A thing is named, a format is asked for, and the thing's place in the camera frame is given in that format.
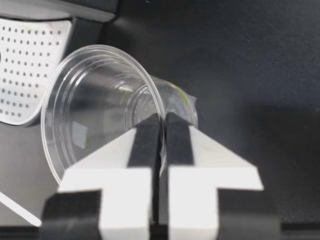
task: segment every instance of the metal plate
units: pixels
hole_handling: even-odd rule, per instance
[[[0,19],[0,122],[25,125],[39,115],[71,25]]]

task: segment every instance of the clear plastic cup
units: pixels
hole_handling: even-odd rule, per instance
[[[160,121],[175,112],[198,124],[190,97],[152,78],[130,55],[106,45],[83,47],[61,62],[41,112],[43,147],[58,183],[66,168],[154,113]]]

